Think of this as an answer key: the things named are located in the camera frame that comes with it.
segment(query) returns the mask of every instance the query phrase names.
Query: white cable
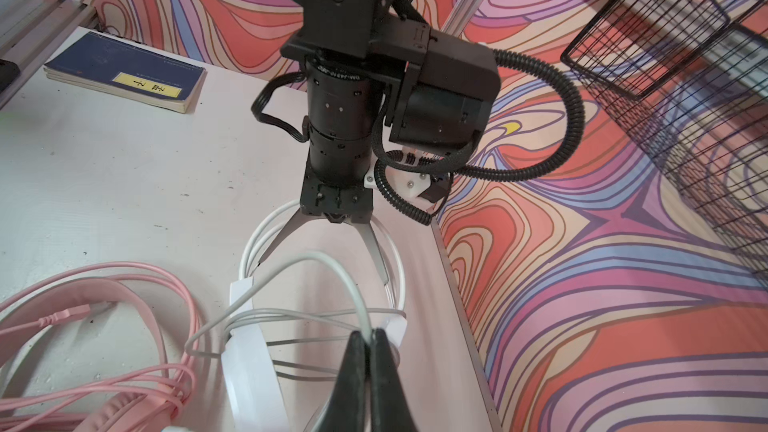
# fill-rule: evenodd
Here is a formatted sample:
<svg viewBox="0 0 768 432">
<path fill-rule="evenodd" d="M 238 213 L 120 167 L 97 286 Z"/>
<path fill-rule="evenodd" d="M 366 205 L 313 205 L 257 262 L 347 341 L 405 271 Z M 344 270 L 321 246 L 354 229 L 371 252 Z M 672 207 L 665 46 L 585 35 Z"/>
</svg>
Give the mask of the white cable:
<svg viewBox="0 0 768 432">
<path fill-rule="evenodd" d="M 264 230 L 270 226 L 270 224 L 283 212 L 286 210 L 298 206 L 299 201 L 293 200 L 291 202 L 288 202 L 286 204 L 283 204 L 281 207 L 278 207 L 273 211 L 271 214 L 266 216 L 266 218 L 259 224 L 259 226 L 254 231 L 254 234 L 251 235 L 250 240 L 248 241 L 245 250 L 243 251 L 243 256 L 247 257 L 246 259 L 246 265 L 245 265 L 245 273 L 244 275 L 240 275 L 240 278 L 250 277 L 254 271 L 251 270 L 253 267 L 253 263 L 256 260 L 256 257 L 259 254 L 259 251 L 262 249 L 262 247 L 270 240 L 271 237 L 276 235 L 282 228 L 285 226 L 286 222 L 281 222 L 277 226 L 272 227 L 269 231 L 264 233 Z M 377 216 L 371 216 L 371 222 L 373 222 L 373 225 L 375 225 L 379 232 L 384 236 L 387 243 L 389 244 L 389 249 L 392 251 L 392 256 L 395 259 L 396 269 L 397 269 L 397 285 L 398 285 L 398 292 L 395 293 L 394 290 L 391 290 L 392 297 L 389 297 L 389 294 L 387 295 L 387 299 L 390 303 L 390 306 L 394 308 L 398 308 L 400 310 L 405 310 L 406 307 L 406 271 L 405 271 L 405 265 L 402 263 L 402 257 L 400 256 L 400 252 L 397 248 L 397 245 L 395 245 L 395 241 L 392 239 L 392 235 L 389 234 L 389 231 L 387 228 L 382 224 L 382 222 L 378 219 Z M 387 269 L 387 274 L 389 277 L 389 284 L 392 283 L 392 277 L 390 274 L 389 269 Z"/>
<path fill-rule="evenodd" d="M 290 338 L 283 341 L 270 341 L 266 343 L 267 347 L 276 347 L 277 345 L 292 345 L 292 344 L 310 344 L 313 342 L 336 342 L 336 341 L 348 341 L 349 335 L 332 335 L 330 337 L 307 337 L 307 338 Z"/>
<path fill-rule="evenodd" d="M 369 314 L 398 314 L 402 317 L 406 316 L 405 312 L 396 308 L 369 308 L 367 311 Z M 264 322 L 295 321 L 302 319 L 307 321 L 323 322 L 324 324 L 335 325 L 339 328 L 356 331 L 359 330 L 356 325 L 331 319 L 331 317 L 339 317 L 340 315 L 351 315 L 356 313 L 357 310 L 355 309 L 308 314 L 306 312 L 291 311 L 284 308 L 256 308 L 253 310 L 240 312 L 224 323 L 224 341 L 229 340 L 229 336 L 232 334 L 233 330 L 236 328 L 245 327 L 246 325 L 262 324 Z"/>
<path fill-rule="evenodd" d="M 266 218 L 261 221 L 261 224 L 259 224 L 258 227 L 256 227 L 256 230 L 254 230 L 254 234 L 250 236 L 250 239 L 248 239 L 248 244 L 245 246 L 245 250 L 243 250 L 243 256 L 240 258 L 240 268 L 238 269 L 237 277 L 238 278 L 245 278 L 246 274 L 248 273 L 247 265 L 248 265 L 248 257 L 250 256 L 251 249 L 254 248 L 254 244 L 256 244 L 256 240 L 258 240 L 259 236 L 262 232 L 264 232 L 264 229 L 274 220 L 275 217 L 282 214 L 284 211 L 288 210 L 291 207 L 295 207 L 299 205 L 299 199 L 292 200 L 286 204 L 283 204 L 282 206 L 276 208 L 271 214 L 266 216 Z"/>
<path fill-rule="evenodd" d="M 256 241 L 255 240 L 256 237 L 258 237 L 258 234 L 254 233 L 254 236 L 251 237 L 253 239 L 253 242 Z M 247 261 L 247 255 L 244 255 L 244 258 L 245 260 L 243 261 L 243 265 L 245 265 L 245 262 Z M 371 318 L 368 315 L 368 310 L 366 309 L 366 303 L 362 299 L 360 290 L 357 288 L 357 285 L 355 285 L 355 282 L 352 280 L 352 277 L 350 276 L 350 274 L 347 273 L 344 267 L 341 264 L 339 264 L 337 260 L 329 256 L 328 254 L 324 254 L 318 251 L 305 251 L 305 252 L 300 252 L 296 255 L 293 255 L 293 257 L 283 258 L 278 262 L 263 264 L 261 266 L 261 269 L 265 269 L 265 271 L 264 273 L 259 274 L 259 277 L 254 279 L 254 285 L 251 288 L 249 288 L 248 291 L 244 293 L 240 298 L 238 298 L 234 303 L 232 303 L 232 305 L 230 305 L 224 312 L 222 312 L 222 314 L 219 317 L 217 317 L 213 321 L 208 322 L 206 325 L 203 325 L 202 327 L 200 327 L 200 330 L 197 331 L 197 333 L 194 334 L 192 337 L 190 337 L 189 340 L 187 340 L 187 343 L 184 344 L 184 350 L 186 350 L 189 355 L 195 355 L 198 357 L 211 357 L 211 356 L 220 357 L 220 354 L 194 350 L 192 349 L 192 345 L 198 339 L 200 339 L 200 337 L 202 337 L 204 334 L 210 331 L 213 327 L 215 327 L 219 322 L 224 322 L 225 320 L 227 320 L 227 318 L 230 315 L 232 315 L 232 313 L 236 312 L 237 309 L 239 309 L 244 303 L 248 302 L 259 290 L 261 290 L 279 273 L 281 273 L 282 271 L 284 271 L 285 269 L 287 269 L 293 264 L 297 264 L 298 262 L 303 262 L 308 260 L 318 261 L 318 262 L 321 262 L 322 264 L 327 265 L 336 274 L 336 276 L 338 276 L 339 279 L 341 279 L 341 282 L 344 284 L 344 287 L 346 288 L 347 292 L 350 294 L 352 302 L 355 305 L 357 319 L 358 319 L 358 322 L 360 322 L 360 331 L 362 332 L 362 339 L 368 345 L 370 345 L 372 340 Z"/>
<path fill-rule="evenodd" d="M 395 241 L 392 240 L 392 236 L 389 234 L 389 231 L 386 229 L 386 227 L 384 227 L 384 224 L 382 224 L 377 216 L 371 216 L 371 222 L 373 222 L 373 224 L 378 227 L 379 232 L 384 235 L 384 238 L 386 238 L 386 241 L 389 244 L 390 250 L 392 250 L 392 255 L 395 257 L 398 286 L 396 308 L 404 311 L 406 310 L 406 267 L 404 264 L 402 264 L 402 257 L 400 257 L 400 252 L 397 250 L 397 245 L 395 245 Z"/>
<path fill-rule="evenodd" d="M 317 377 L 309 377 L 306 375 L 286 374 L 285 372 L 278 372 L 278 371 L 275 371 L 275 375 L 279 378 L 296 380 L 299 382 L 336 382 L 335 375 L 327 375 L 327 376 L 319 375 Z"/>
<path fill-rule="evenodd" d="M 286 362 L 284 360 L 272 360 L 272 363 L 277 367 L 288 367 L 299 370 L 309 370 L 311 372 L 320 372 L 321 374 L 333 374 L 339 373 L 339 369 L 329 367 L 318 367 L 316 365 L 297 364 L 296 362 Z"/>
<path fill-rule="evenodd" d="M 248 252 L 248 264 L 246 265 L 246 270 L 248 271 L 246 273 L 247 277 L 250 277 L 254 274 L 254 261 L 257 260 L 259 257 L 259 251 L 262 249 L 264 245 L 275 235 L 278 234 L 281 230 L 283 230 L 283 227 L 288 223 L 288 221 L 283 221 L 276 226 L 272 227 L 270 230 L 268 230 L 265 234 L 261 235 L 259 238 L 259 241 L 254 244 L 254 247 Z"/>
</svg>

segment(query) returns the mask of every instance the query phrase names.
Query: black cable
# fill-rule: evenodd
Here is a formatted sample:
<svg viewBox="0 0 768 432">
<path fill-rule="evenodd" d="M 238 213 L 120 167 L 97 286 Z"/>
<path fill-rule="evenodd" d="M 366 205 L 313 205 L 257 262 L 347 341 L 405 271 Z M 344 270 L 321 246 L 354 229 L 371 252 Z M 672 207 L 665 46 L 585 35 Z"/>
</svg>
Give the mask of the black cable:
<svg viewBox="0 0 768 432">
<path fill-rule="evenodd" d="M 501 67 L 520 70 L 538 77 L 558 93 L 565 104 L 565 137 L 554 153 L 542 162 L 515 170 L 498 170 L 476 166 L 464 166 L 457 173 L 466 177 L 493 180 L 494 182 L 521 182 L 545 176 L 559 168 L 576 152 L 584 134 L 584 102 L 576 86 L 562 72 L 535 57 L 508 50 L 494 49 L 496 63 Z"/>
<path fill-rule="evenodd" d="M 430 162 L 419 161 L 419 165 L 410 166 L 403 164 L 397 160 L 392 160 L 388 157 L 384 151 L 384 118 L 386 116 L 386 109 L 382 107 L 379 112 L 379 116 L 373 123 L 373 130 L 371 131 L 371 148 L 376 157 L 384 162 L 384 165 L 391 168 L 397 168 L 406 172 L 416 172 L 419 174 L 447 174 L 449 172 L 456 172 L 459 168 L 463 167 L 472 157 L 474 152 L 473 141 L 470 141 L 463 148 L 450 156 L 441 160 L 431 160 Z"/>
<path fill-rule="evenodd" d="M 402 160 L 402 150 L 390 150 L 386 155 L 394 161 Z M 428 226 L 432 222 L 432 216 L 407 202 L 395 192 L 395 189 L 389 185 L 389 181 L 386 179 L 386 168 L 386 164 L 381 159 L 377 160 L 373 166 L 373 178 L 376 180 L 376 187 L 379 188 L 379 192 L 401 214 L 412 218 L 423 226 Z"/>
<path fill-rule="evenodd" d="M 440 202 L 440 205 L 437 206 L 434 212 L 432 212 L 433 217 L 437 217 L 437 214 L 442 212 L 446 204 L 448 203 L 448 196 L 451 195 L 451 189 L 453 188 L 453 172 L 448 174 L 448 189 L 446 190 L 446 196 L 442 198 L 442 202 Z"/>
<path fill-rule="evenodd" d="M 290 83 L 301 82 L 305 78 L 306 78 L 306 75 L 304 74 L 304 72 L 290 72 L 287 74 L 283 74 L 282 76 L 277 76 L 271 81 L 269 81 L 264 86 L 261 93 L 254 101 L 254 104 L 250 107 L 250 110 L 254 113 L 254 117 L 256 118 L 256 120 L 265 124 L 269 124 L 271 126 L 277 126 L 282 130 L 285 130 L 290 134 L 291 137 L 293 137 L 293 139 L 296 139 L 299 142 L 306 142 L 307 140 L 309 140 L 309 137 L 302 134 L 302 132 L 299 132 L 298 130 L 296 130 L 296 128 L 293 127 L 288 122 L 262 112 L 264 110 L 264 107 L 266 107 L 266 104 L 272 98 L 273 92 L 278 87 L 287 86 Z"/>
<path fill-rule="evenodd" d="M 424 17 L 418 13 L 418 10 L 413 4 L 411 4 L 410 0 L 392 0 L 392 8 L 395 9 L 395 12 L 399 17 L 405 17 L 429 25 Z"/>
<path fill-rule="evenodd" d="M 499 66 L 531 74 L 546 82 L 558 95 L 560 95 L 560 98 L 565 105 L 565 137 L 558 149 L 555 150 L 550 157 L 534 166 L 517 168 L 514 170 L 467 166 L 466 163 L 472 154 L 472 143 L 470 142 L 461 150 L 446 158 L 439 160 L 423 158 L 419 160 L 418 166 L 408 166 L 392 160 L 384 153 L 384 145 L 382 144 L 384 111 L 379 113 L 379 117 L 373 125 L 372 148 L 376 157 L 378 157 L 384 165 L 398 168 L 406 172 L 421 174 L 455 172 L 463 176 L 492 180 L 494 182 L 520 182 L 523 180 L 530 180 L 549 174 L 556 168 L 562 166 L 569 158 L 571 158 L 578 147 L 578 144 L 581 142 L 581 136 L 584 134 L 584 103 L 581 100 L 581 93 L 579 93 L 578 89 L 569 78 L 546 62 L 521 53 L 509 52 L 506 50 L 494 49 L 493 55 Z"/>
</svg>

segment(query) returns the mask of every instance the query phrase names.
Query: pink cable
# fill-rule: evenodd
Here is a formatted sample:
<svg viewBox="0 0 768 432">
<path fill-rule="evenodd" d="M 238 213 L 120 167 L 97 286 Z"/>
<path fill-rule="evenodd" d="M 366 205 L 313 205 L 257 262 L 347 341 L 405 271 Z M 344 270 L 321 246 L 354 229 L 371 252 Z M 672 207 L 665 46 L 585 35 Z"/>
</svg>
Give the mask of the pink cable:
<svg viewBox="0 0 768 432">
<path fill-rule="evenodd" d="M 23 331 L 27 328 L 41 328 L 40 324 L 35 322 L 28 322 L 26 324 L 17 325 L 15 327 L 4 328 L 0 331 L 0 335 L 13 334 L 14 332 Z"/>
<path fill-rule="evenodd" d="M 129 427 L 125 427 L 125 429 L 126 429 L 126 430 L 133 430 L 133 429 L 136 429 L 137 427 L 139 427 L 140 425 L 142 425 L 144 422 L 146 422 L 146 421 L 148 421 L 148 420 L 150 420 L 150 419 L 154 418 L 155 416 L 157 416 L 157 415 L 158 415 L 160 412 L 165 412 L 165 410 L 168 408 L 168 406 L 169 406 L 169 405 L 170 405 L 170 404 L 166 404 L 166 405 L 165 405 L 165 406 L 163 406 L 163 407 L 159 407 L 159 408 L 158 408 L 158 409 L 157 409 L 157 410 L 154 412 L 154 414 L 152 414 L 152 415 L 149 415 L 149 416 L 147 416 L 147 417 L 142 417 L 142 418 L 140 418 L 139 420 L 136 420 L 136 421 L 135 421 L 135 422 L 133 422 L 133 423 L 132 423 L 132 424 L 131 424 Z"/>
<path fill-rule="evenodd" d="M 31 287 L 26 288 L 25 290 L 17 294 L 14 294 L 10 298 L 6 299 L 4 302 L 0 303 L 0 312 L 4 311 L 6 308 L 10 307 L 12 304 L 21 300 L 27 295 L 33 292 L 36 292 L 37 290 L 40 290 L 41 288 L 47 285 L 50 285 L 54 282 L 60 281 L 63 278 L 71 277 L 72 275 L 81 274 L 85 272 L 100 270 L 103 268 L 140 268 L 143 270 L 155 272 L 156 274 L 162 275 L 164 278 L 159 278 L 151 275 L 143 275 L 143 274 L 116 274 L 106 278 L 110 280 L 115 280 L 118 282 L 128 281 L 128 280 L 152 282 L 152 283 L 163 285 L 169 288 L 171 291 L 179 295 L 179 297 L 181 297 L 184 300 L 184 302 L 187 304 L 187 313 L 190 317 L 190 328 L 189 328 L 188 337 L 192 337 L 192 335 L 194 335 L 197 332 L 197 329 L 200 326 L 200 317 L 198 315 L 197 307 L 195 306 L 194 300 L 192 299 L 192 294 L 189 292 L 189 289 L 187 289 L 187 286 L 184 285 L 184 283 L 181 280 L 179 280 L 175 275 L 171 274 L 170 272 L 160 267 L 157 267 L 155 265 L 144 264 L 142 262 L 105 262 L 101 264 L 86 265 L 84 267 L 74 268 L 72 270 L 63 272 L 61 274 L 56 274 L 53 277 L 47 278 L 41 282 L 38 282 L 37 284 L 34 284 Z M 36 322 L 31 324 L 24 324 L 23 326 L 20 326 L 20 327 L 8 329 L 7 332 L 10 332 L 11 330 L 21 329 L 21 328 L 27 328 L 28 326 L 31 327 L 33 325 L 38 326 Z M 124 374 L 116 378 L 101 380 L 99 382 L 94 382 L 89 385 L 66 389 L 59 392 L 54 392 L 52 394 L 40 395 L 40 396 L 35 396 L 30 398 L 0 399 L 0 410 L 14 410 L 17 408 L 27 407 L 29 405 L 39 404 L 41 402 L 45 402 L 49 400 L 69 397 L 68 399 L 64 400 L 61 404 L 57 404 L 56 406 L 53 406 L 52 408 L 46 410 L 45 412 L 41 414 L 37 414 L 35 416 L 24 416 L 23 418 L 0 419 L 0 430 L 6 430 L 5 427 L 9 425 L 13 425 L 14 427 L 12 427 L 10 430 L 7 430 L 7 432 L 17 432 L 20 430 L 24 430 L 25 428 L 30 427 L 34 424 L 46 424 L 46 425 L 55 424 L 55 425 L 64 426 L 67 424 L 74 424 L 79 421 L 82 421 L 83 419 L 82 414 L 57 414 L 57 412 L 60 409 L 65 408 L 68 405 L 72 404 L 73 402 L 84 398 L 85 396 L 87 396 L 92 392 L 132 392 L 132 393 L 141 394 L 144 396 L 152 395 L 155 397 L 159 397 L 168 402 L 166 407 L 163 407 L 160 410 L 166 410 L 168 407 L 173 407 L 174 410 L 172 412 L 172 417 L 175 417 L 184 408 L 184 405 L 187 403 L 189 397 L 192 395 L 192 393 L 195 391 L 197 387 L 197 377 L 191 368 L 193 363 L 194 363 L 194 357 L 191 357 L 186 352 L 184 352 L 182 353 L 181 360 L 178 364 L 159 364 L 157 366 L 136 370 L 135 372 Z M 166 374 L 169 369 L 176 370 L 176 373 L 174 374 L 173 379 L 168 379 L 167 375 L 165 377 L 147 375 L 148 373 L 155 372 L 155 371 L 161 371 L 163 374 Z M 119 384 L 120 382 L 126 382 L 126 381 L 156 382 L 169 387 L 170 392 L 168 393 L 158 389 L 150 389 L 150 388 L 143 388 L 143 387 L 116 385 L 116 384 Z M 132 427 L 137 427 L 146 420 L 148 420 L 148 418 L 142 418 L 136 423 L 136 425 Z"/>
</svg>

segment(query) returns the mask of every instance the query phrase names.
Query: coiled pink cable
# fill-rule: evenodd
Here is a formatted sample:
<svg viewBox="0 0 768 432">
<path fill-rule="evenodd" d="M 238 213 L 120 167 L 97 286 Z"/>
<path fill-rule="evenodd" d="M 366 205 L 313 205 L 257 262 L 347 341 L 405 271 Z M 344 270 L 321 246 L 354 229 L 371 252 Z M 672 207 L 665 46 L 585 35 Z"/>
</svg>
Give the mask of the coiled pink cable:
<svg viewBox="0 0 768 432">
<path fill-rule="evenodd" d="M 175 275 L 170 272 L 157 267 L 152 264 L 144 264 L 142 262 L 105 262 L 101 264 L 86 265 L 80 268 L 73 268 L 61 274 L 56 274 L 53 277 L 47 278 L 25 290 L 11 296 L 3 303 L 0 303 L 0 312 L 5 311 L 15 302 L 23 299 L 33 292 L 40 290 L 41 288 L 58 282 L 64 278 L 71 277 L 76 274 L 82 274 L 85 272 L 92 272 L 95 270 L 105 268 L 140 268 L 163 277 L 155 277 L 153 275 L 145 274 L 116 274 L 105 277 L 117 282 L 122 281 L 144 281 L 151 282 L 158 285 L 163 285 L 169 288 L 171 291 L 181 297 L 187 304 L 187 312 L 190 317 L 190 326 L 188 337 L 192 337 L 200 328 L 200 317 L 198 315 L 197 307 L 192 294 L 187 289 L 187 286 L 179 280 Z M 100 380 L 91 384 L 82 385 L 76 388 L 70 388 L 66 390 L 60 390 L 59 392 L 53 392 L 51 394 L 38 395 L 26 398 L 8 398 L 0 399 L 0 412 L 15 410 L 17 408 L 28 407 L 35 404 L 41 404 L 50 400 L 59 400 L 66 398 L 60 404 L 53 406 L 52 408 L 35 415 L 26 416 L 14 416 L 10 418 L 0 418 L 0 430 L 5 432 L 20 432 L 34 425 L 45 425 L 51 428 L 71 427 L 74 428 L 84 420 L 87 414 L 64 414 L 59 413 L 63 408 L 66 408 L 70 404 L 80 400 L 93 392 L 129 392 L 135 394 L 141 394 L 144 396 L 154 396 L 166 400 L 167 406 L 173 408 L 171 414 L 172 418 L 175 418 L 179 412 L 184 408 L 190 396 L 194 393 L 197 387 L 197 377 L 192 369 L 194 364 L 194 358 L 189 356 L 186 352 L 181 355 L 181 359 L 176 364 L 166 364 L 164 354 L 160 357 L 160 364 L 153 367 L 143 368 L 136 370 L 128 374 L 121 376 Z M 176 370 L 173 378 L 168 378 L 168 370 Z M 162 377 L 150 375 L 152 372 L 160 372 Z M 160 388 L 146 388 L 136 385 L 120 385 L 123 382 L 155 382 Z M 150 420 L 152 417 L 146 417 L 139 420 L 133 427 L 138 427 L 143 422 Z"/>
</svg>

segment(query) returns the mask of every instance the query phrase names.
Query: coiled white cable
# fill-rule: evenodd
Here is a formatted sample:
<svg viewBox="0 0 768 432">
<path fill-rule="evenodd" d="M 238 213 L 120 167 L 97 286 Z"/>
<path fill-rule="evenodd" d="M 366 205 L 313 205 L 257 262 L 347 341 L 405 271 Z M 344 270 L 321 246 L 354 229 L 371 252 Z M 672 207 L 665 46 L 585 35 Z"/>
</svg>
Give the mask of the coiled white cable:
<svg viewBox="0 0 768 432">
<path fill-rule="evenodd" d="M 250 236 L 250 239 L 248 240 L 248 243 L 245 246 L 245 249 L 243 250 L 243 255 L 240 260 L 240 270 L 238 273 L 239 278 L 245 278 L 249 277 L 253 274 L 254 267 L 253 265 L 255 263 L 258 263 L 258 257 L 260 256 L 261 249 L 269 242 L 269 240 L 277 235 L 280 230 L 285 226 L 286 222 L 280 222 L 276 226 L 272 227 L 269 231 L 264 232 L 267 227 L 269 227 L 275 219 L 277 219 L 278 216 L 283 214 L 284 212 L 287 212 L 294 207 L 297 207 L 299 205 L 298 200 L 292 200 L 290 202 L 286 202 L 282 206 L 276 208 L 271 214 L 266 216 L 264 220 L 259 224 L 258 227 L 256 227 L 256 230 L 254 230 L 254 234 Z M 393 288 L 393 277 L 392 274 L 389 271 L 389 268 L 387 268 L 387 275 L 389 276 L 389 284 L 386 288 L 387 293 L 387 299 L 389 300 L 389 304 L 393 308 L 397 308 L 398 310 L 402 311 L 406 308 L 406 270 L 405 266 L 402 263 L 402 257 L 400 256 L 400 252 L 397 249 L 397 245 L 395 245 L 395 241 L 392 239 L 392 236 L 389 234 L 389 231 L 386 229 L 384 224 L 378 219 L 376 216 L 371 217 L 371 222 L 373 223 L 376 228 L 379 229 L 379 232 L 384 236 L 386 239 L 387 244 L 389 245 L 389 249 L 392 252 L 392 258 L 395 262 L 395 268 L 397 270 L 397 286 L 398 286 L 398 292 L 395 293 Z"/>
<path fill-rule="evenodd" d="M 370 344 L 372 338 L 371 319 L 368 315 L 366 303 L 362 299 L 362 295 L 360 294 L 360 290 L 357 288 L 357 285 L 355 285 L 355 281 L 352 280 L 350 274 L 347 273 L 344 267 L 339 264 L 339 262 L 333 257 L 318 251 L 305 251 L 293 255 L 293 257 L 282 258 L 277 262 L 263 264 L 260 268 L 259 277 L 254 280 L 254 285 L 251 286 L 251 288 L 249 288 L 248 291 L 244 293 L 240 298 L 238 298 L 234 303 L 232 303 L 232 305 L 229 306 L 224 312 L 222 312 L 221 315 L 216 317 L 216 319 L 206 323 L 206 325 L 203 325 L 200 330 L 192 335 L 192 337 L 187 340 L 187 343 L 184 344 L 184 350 L 189 355 L 193 356 L 220 358 L 221 354 L 219 353 L 203 352 L 202 350 L 193 349 L 194 343 L 200 339 L 200 337 L 210 331 L 213 327 L 215 327 L 219 322 L 225 322 L 230 315 L 236 312 L 237 309 L 239 309 L 244 303 L 248 302 L 258 291 L 270 283 L 270 281 L 279 273 L 293 264 L 308 260 L 318 261 L 327 265 L 336 274 L 336 276 L 341 279 L 341 282 L 344 284 L 344 287 L 350 294 L 352 302 L 355 305 L 357 319 L 360 323 L 360 331 L 362 332 L 362 338 L 367 344 Z"/>
</svg>

